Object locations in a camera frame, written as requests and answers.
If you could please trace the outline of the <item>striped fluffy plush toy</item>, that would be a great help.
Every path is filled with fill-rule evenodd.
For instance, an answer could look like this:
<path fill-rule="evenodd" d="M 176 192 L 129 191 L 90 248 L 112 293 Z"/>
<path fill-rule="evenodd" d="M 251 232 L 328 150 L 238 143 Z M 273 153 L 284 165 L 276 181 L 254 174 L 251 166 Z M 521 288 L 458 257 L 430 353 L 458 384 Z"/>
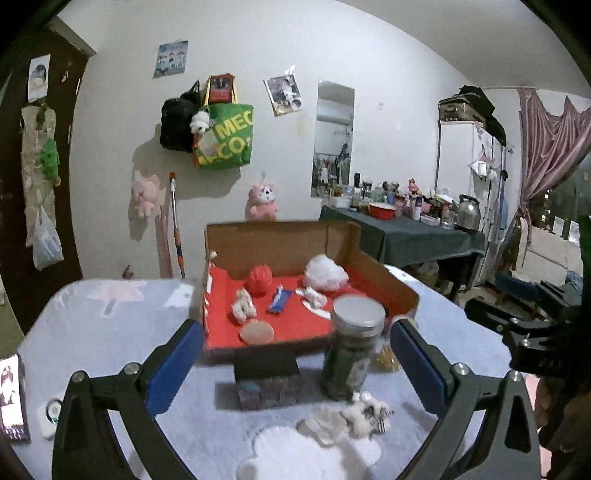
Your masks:
<path fill-rule="evenodd" d="M 363 439 L 386 433 L 392 426 L 394 410 L 369 392 L 353 392 L 351 402 L 341 415 L 348 424 L 349 436 Z"/>

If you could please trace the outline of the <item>white wardrobe cabinet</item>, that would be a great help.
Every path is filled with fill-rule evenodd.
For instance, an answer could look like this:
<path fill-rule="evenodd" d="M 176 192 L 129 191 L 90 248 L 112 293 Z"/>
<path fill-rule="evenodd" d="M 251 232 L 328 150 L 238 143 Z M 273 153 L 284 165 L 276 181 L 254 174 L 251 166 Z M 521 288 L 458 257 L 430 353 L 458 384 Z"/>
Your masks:
<path fill-rule="evenodd" d="M 501 218 L 506 149 L 479 122 L 439 122 L 435 192 L 457 204 L 460 196 L 480 203 L 479 230 L 491 239 Z"/>

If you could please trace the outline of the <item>blue plastic packet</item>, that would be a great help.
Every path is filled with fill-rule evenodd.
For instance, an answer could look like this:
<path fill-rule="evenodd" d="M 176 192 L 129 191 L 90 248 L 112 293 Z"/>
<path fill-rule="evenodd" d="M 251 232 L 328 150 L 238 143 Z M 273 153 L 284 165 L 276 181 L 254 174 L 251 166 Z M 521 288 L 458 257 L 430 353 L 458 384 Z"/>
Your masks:
<path fill-rule="evenodd" d="M 292 293 L 293 291 L 284 288 L 283 285 L 277 286 L 276 293 L 273 295 L 273 299 L 267 307 L 267 312 L 270 314 L 280 314 L 283 312 Z"/>

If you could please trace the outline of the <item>white fluffy ball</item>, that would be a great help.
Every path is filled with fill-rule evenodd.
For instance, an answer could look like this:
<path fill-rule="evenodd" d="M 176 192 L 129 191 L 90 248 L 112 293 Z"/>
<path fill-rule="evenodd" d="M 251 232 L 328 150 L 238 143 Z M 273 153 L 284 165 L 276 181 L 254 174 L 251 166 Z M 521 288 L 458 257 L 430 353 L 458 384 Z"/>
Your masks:
<path fill-rule="evenodd" d="M 346 270 L 325 254 L 311 258 L 304 269 L 304 286 L 315 291 L 338 291 L 348 282 Z"/>

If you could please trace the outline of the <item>small glass jar gold contents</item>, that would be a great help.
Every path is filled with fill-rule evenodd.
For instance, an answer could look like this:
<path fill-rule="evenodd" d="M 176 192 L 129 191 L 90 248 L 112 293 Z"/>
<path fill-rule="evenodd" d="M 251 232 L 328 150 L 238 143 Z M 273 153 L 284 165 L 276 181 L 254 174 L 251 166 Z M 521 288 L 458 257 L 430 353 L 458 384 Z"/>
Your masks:
<path fill-rule="evenodd" d="M 401 364 L 391 348 L 390 342 L 382 339 L 377 347 L 375 356 L 377 368 L 381 372 L 394 373 L 401 369 Z"/>

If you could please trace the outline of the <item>steel kettle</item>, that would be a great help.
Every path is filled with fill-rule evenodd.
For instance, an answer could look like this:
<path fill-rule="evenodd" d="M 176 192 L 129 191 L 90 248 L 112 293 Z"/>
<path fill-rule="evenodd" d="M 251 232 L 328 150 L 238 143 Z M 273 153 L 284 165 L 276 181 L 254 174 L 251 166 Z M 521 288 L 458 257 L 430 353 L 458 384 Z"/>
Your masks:
<path fill-rule="evenodd" d="M 480 201 L 466 194 L 461 194 L 459 199 L 456 226 L 465 231 L 478 231 L 481 222 Z"/>

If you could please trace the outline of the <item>dark brown door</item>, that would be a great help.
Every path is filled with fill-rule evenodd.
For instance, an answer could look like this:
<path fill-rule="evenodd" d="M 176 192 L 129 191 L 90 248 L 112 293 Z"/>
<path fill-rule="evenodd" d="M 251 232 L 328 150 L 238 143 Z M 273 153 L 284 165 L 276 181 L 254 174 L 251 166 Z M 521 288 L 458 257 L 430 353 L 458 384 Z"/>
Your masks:
<path fill-rule="evenodd" d="M 73 116 L 87 54 L 45 29 L 17 58 L 1 101 L 1 279 L 23 332 L 50 298 L 82 277 L 70 202 Z M 59 154 L 61 184 L 44 178 L 39 156 L 48 139 Z M 37 209 L 55 225 L 64 260 L 38 271 L 32 259 Z"/>

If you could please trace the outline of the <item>green plush on door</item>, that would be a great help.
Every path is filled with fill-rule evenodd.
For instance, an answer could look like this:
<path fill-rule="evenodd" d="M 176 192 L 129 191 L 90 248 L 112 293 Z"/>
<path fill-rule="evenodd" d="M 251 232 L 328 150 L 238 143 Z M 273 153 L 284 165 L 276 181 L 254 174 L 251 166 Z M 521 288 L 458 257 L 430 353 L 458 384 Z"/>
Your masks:
<path fill-rule="evenodd" d="M 44 178 L 55 187 L 58 187 L 61 184 L 59 176 L 60 160 L 54 139 L 48 139 L 42 147 L 39 162 Z"/>

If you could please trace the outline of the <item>red bowl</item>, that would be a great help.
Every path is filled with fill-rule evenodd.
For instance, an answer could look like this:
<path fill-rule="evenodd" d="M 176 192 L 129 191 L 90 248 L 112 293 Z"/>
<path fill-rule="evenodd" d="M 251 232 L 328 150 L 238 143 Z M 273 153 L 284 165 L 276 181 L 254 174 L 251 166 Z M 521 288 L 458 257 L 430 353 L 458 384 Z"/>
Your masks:
<path fill-rule="evenodd" d="M 390 221 L 396 217 L 396 208 L 388 203 L 373 202 L 369 205 L 369 213 L 373 218 Z"/>

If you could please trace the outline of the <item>black bag on wall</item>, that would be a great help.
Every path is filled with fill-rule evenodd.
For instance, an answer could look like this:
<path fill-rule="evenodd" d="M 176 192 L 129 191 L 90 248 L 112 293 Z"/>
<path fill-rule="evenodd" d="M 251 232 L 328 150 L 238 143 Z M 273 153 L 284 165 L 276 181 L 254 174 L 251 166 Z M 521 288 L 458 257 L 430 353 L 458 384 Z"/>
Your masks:
<path fill-rule="evenodd" d="M 161 107 L 160 145 L 170 151 L 191 153 L 193 134 L 190 122 L 201 108 L 200 82 L 177 98 L 171 98 Z"/>

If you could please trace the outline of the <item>dark colourful tin box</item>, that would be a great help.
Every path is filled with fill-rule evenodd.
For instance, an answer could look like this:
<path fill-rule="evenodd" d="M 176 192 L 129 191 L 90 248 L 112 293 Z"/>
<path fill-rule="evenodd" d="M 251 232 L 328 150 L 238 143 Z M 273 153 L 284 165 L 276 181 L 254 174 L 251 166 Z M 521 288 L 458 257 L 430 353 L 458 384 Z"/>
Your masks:
<path fill-rule="evenodd" d="M 294 351 L 284 346 L 259 346 L 235 354 L 235 386 L 242 410 L 294 406 L 300 401 L 301 371 Z"/>

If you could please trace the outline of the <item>white plastic bag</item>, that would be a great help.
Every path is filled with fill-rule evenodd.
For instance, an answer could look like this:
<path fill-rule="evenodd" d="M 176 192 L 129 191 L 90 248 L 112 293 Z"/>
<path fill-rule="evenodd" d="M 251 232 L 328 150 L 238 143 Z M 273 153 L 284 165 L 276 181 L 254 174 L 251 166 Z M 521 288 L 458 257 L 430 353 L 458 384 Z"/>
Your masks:
<path fill-rule="evenodd" d="M 59 235 L 42 205 L 37 209 L 32 240 L 32 259 L 38 271 L 64 260 Z"/>

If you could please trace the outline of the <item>small blue wall poster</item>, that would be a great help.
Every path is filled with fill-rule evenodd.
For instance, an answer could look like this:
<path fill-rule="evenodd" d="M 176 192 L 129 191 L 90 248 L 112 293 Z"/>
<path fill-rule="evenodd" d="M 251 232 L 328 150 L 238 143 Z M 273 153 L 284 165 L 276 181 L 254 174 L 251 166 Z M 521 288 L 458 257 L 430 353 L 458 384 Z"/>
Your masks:
<path fill-rule="evenodd" d="M 158 47 L 154 78 L 182 74 L 185 71 L 189 42 L 187 40 L 162 44 Z"/>

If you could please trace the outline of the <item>white panda plush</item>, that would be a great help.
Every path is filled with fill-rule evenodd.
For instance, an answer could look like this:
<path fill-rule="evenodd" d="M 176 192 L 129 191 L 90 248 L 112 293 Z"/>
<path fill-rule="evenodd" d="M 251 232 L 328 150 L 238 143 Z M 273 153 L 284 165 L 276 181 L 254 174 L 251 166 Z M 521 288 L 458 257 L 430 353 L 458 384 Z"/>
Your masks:
<path fill-rule="evenodd" d="M 202 135 L 213 126 L 211 115 L 206 110 L 195 113 L 190 120 L 190 131 L 193 135 Z"/>

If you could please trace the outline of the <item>pink plush behind box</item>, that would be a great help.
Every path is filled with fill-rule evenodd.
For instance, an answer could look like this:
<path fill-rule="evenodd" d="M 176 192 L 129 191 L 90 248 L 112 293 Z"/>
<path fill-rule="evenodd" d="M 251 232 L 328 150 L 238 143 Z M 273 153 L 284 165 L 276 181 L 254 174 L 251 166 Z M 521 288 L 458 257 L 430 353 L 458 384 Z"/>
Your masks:
<path fill-rule="evenodd" d="M 276 191 L 273 183 L 257 183 L 249 190 L 245 217 L 249 221 L 276 221 Z"/>

